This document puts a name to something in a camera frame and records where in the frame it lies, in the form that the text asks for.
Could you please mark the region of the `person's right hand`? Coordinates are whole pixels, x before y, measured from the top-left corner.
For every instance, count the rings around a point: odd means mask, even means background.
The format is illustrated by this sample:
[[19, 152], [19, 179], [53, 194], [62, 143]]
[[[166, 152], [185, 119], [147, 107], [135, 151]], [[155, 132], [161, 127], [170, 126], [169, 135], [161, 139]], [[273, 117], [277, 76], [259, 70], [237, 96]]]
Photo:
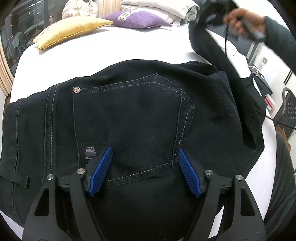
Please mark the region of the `person's right hand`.
[[223, 17], [223, 22], [245, 38], [251, 39], [255, 35], [260, 39], [266, 38], [265, 17], [247, 9], [233, 9]]

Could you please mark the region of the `dark sleeved right forearm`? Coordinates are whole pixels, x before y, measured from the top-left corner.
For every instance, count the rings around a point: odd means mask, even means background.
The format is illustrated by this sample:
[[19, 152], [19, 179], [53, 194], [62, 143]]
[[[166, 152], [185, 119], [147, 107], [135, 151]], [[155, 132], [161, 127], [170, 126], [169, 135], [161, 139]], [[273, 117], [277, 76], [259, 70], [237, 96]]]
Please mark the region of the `dark sleeved right forearm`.
[[277, 56], [295, 74], [295, 39], [291, 32], [277, 21], [265, 16], [265, 44], [272, 49]]

